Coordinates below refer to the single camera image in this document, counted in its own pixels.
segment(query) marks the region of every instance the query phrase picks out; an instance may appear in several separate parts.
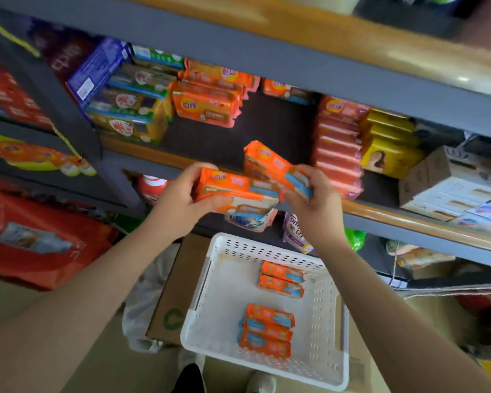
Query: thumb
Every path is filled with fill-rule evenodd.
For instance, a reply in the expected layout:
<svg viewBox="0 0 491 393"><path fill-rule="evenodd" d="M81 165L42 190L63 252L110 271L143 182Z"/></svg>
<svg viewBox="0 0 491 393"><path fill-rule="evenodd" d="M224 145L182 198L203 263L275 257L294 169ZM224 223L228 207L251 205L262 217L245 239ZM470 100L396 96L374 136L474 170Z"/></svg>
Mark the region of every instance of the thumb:
<svg viewBox="0 0 491 393"><path fill-rule="evenodd" d="M281 189L284 199L288 201L293 209L293 212L298 216L299 214L305 212L307 204L300 197L300 195L294 190Z"/></svg>
<svg viewBox="0 0 491 393"><path fill-rule="evenodd" d="M194 203L191 208L197 218L202 218L208 212L213 212L219 207L231 204L233 197L217 194L209 196L201 201Z"/></svg>

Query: forearm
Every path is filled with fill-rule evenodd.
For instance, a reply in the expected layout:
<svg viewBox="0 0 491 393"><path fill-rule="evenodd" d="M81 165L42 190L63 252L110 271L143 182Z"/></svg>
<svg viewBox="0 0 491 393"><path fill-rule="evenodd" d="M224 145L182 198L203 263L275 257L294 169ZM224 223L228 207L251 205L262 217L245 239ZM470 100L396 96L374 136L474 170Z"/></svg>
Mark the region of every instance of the forearm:
<svg viewBox="0 0 491 393"><path fill-rule="evenodd" d="M323 252L322 260L392 392L491 392L491 379L354 251Z"/></svg>
<svg viewBox="0 0 491 393"><path fill-rule="evenodd" d="M145 267L170 244L146 222L0 328L0 392L59 392Z"/></svg>

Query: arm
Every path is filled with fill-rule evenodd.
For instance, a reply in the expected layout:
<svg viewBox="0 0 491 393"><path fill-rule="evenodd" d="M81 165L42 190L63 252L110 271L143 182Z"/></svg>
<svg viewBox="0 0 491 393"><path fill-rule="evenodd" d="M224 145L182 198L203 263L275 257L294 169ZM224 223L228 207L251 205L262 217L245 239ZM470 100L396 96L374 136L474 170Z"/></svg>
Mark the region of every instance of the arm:
<svg viewBox="0 0 491 393"><path fill-rule="evenodd" d="M0 328L0 392L59 392L138 277L172 241L206 213L229 202L190 193L206 163L187 168L129 236L59 289Z"/></svg>
<svg viewBox="0 0 491 393"><path fill-rule="evenodd" d="M491 378L442 338L351 249L343 230L340 196L321 171L300 167L311 178L314 197L306 204L295 193L284 192L284 196L304 237L331 274L389 389L491 393Z"/></svg>

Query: hand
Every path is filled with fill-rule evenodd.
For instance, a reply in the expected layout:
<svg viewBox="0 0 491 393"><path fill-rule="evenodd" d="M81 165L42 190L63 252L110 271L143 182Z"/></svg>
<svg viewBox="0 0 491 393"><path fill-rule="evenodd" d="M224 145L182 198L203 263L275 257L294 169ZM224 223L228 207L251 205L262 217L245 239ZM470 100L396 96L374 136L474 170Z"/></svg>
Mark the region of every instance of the hand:
<svg viewBox="0 0 491 393"><path fill-rule="evenodd" d="M208 212L229 204L232 198L214 195L195 203L191 191L200 178L202 168L218 170L218 167L206 162L196 162L187 167L176 181L169 183L155 204L153 211L145 220L153 228L166 232L169 240L187 235L193 227Z"/></svg>
<svg viewBox="0 0 491 393"><path fill-rule="evenodd" d="M315 247L320 255L347 246L343 225L342 199L329 179L319 170L308 165L297 165L311 182L313 198L307 204L295 191L282 189L284 198L293 208L302 236Z"/></svg>

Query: red bag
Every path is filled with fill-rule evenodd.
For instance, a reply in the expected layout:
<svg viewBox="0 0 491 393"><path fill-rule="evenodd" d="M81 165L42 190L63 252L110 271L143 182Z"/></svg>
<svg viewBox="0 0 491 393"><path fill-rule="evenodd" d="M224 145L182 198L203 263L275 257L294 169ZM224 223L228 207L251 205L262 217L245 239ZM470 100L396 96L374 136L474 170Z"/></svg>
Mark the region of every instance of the red bag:
<svg viewBox="0 0 491 393"><path fill-rule="evenodd" d="M113 228L0 193L0 275L53 290L111 248Z"/></svg>

